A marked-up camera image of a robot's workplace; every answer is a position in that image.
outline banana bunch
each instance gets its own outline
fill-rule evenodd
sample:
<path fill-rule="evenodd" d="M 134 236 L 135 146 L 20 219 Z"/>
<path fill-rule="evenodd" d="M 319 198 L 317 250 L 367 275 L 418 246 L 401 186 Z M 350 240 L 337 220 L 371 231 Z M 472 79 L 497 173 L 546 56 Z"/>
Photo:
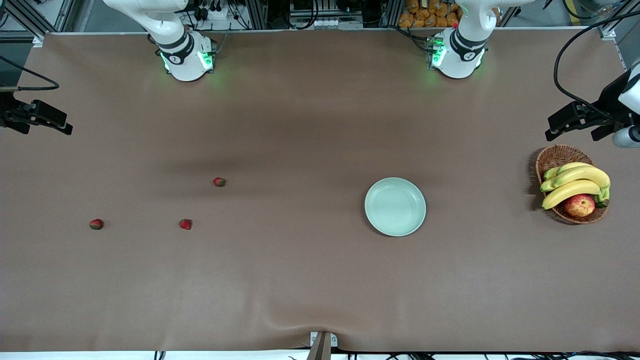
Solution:
<path fill-rule="evenodd" d="M 540 191 L 551 192 L 542 202 L 545 210 L 582 193 L 595 195 L 595 202 L 600 206 L 609 200 L 611 180 L 604 171 L 592 165 L 569 163 L 554 167 L 545 172 L 544 178 Z"/>

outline wicker basket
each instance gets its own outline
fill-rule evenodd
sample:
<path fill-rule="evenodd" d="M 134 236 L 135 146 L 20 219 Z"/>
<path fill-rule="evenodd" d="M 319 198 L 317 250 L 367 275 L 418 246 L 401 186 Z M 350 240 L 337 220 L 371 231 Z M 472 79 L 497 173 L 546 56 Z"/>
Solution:
<path fill-rule="evenodd" d="M 567 163 L 581 162 L 595 166 L 591 158 L 584 152 L 569 145 L 552 145 L 542 150 L 536 159 L 536 174 L 540 184 L 545 180 L 544 175 L 547 170 L 559 167 Z M 607 208 L 596 208 L 590 215 L 577 218 L 569 215 L 562 204 L 552 209 L 557 216 L 572 224 L 591 224 L 600 220 L 606 213 Z"/>

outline strawberry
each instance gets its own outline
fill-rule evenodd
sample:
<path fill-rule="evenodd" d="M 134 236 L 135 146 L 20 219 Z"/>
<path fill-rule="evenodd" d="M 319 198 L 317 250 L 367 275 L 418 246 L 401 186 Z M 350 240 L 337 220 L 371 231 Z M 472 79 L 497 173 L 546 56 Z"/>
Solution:
<path fill-rule="evenodd" d="M 91 227 L 93 230 L 100 230 L 104 227 L 104 221 L 100 220 L 99 218 L 91 220 L 91 222 L 89 223 L 89 227 Z"/>
<path fill-rule="evenodd" d="M 217 178 L 213 179 L 213 185 L 216 185 L 218 188 L 221 188 L 226 183 L 227 183 L 227 180 L 225 180 L 224 177 L 217 177 Z"/>
<path fill-rule="evenodd" d="M 191 219 L 183 218 L 178 225 L 185 230 L 191 230 Z"/>

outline light green plate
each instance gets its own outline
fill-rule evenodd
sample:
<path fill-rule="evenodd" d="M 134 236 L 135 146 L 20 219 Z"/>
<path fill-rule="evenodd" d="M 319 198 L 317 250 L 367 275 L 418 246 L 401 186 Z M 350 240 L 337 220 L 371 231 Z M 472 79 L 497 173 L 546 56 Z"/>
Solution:
<path fill-rule="evenodd" d="M 364 211 L 373 227 L 389 236 L 416 231 L 427 213 L 427 203 L 417 186 L 399 177 L 382 179 L 367 192 Z"/>

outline packaged bread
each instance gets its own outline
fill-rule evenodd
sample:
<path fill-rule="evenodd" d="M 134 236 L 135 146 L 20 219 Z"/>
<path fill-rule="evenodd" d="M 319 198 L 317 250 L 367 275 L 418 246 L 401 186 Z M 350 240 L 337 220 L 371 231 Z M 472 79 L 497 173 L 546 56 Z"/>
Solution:
<path fill-rule="evenodd" d="M 403 13 L 398 20 L 398 26 L 401 28 L 410 28 L 413 23 L 413 15 L 410 13 Z"/>
<path fill-rule="evenodd" d="M 493 10 L 493 13 L 495 14 L 495 24 L 500 25 L 500 21 L 502 20 L 500 18 L 500 10 L 498 10 L 498 8 L 492 8 L 491 10 Z"/>
<path fill-rule="evenodd" d="M 436 16 L 447 15 L 447 3 L 440 3 L 440 7 L 435 11 Z"/>
<path fill-rule="evenodd" d="M 415 13 L 415 19 L 416 20 L 426 20 L 429 17 L 429 10 L 428 9 L 420 9 Z"/>
<path fill-rule="evenodd" d="M 429 0 L 430 13 L 435 13 L 436 10 L 440 9 L 441 7 L 442 7 L 442 3 L 440 2 L 440 0 Z"/>
<path fill-rule="evenodd" d="M 448 13 L 446 19 L 447 26 L 453 26 L 454 24 L 458 23 L 458 17 L 456 16 L 456 13 Z"/>
<path fill-rule="evenodd" d="M 444 16 L 436 17 L 436 28 L 446 28 L 447 19 Z"/>
<path fill-rule="evenodd" d="M 425 28 L 432 28 L 433 26 L 436 26 L 436 15 L 429 15 L 429 17 L 424 21 L 424 27 Z"/>
<path fill-rule="evenodd" d="M 410 13 L 415 13 L 416 11 L 420 10 L 420 3 L 418 2 L 418 0 L 406 0 L 404 2 L 404 5 L 406 6 L 406 11 Z"/>

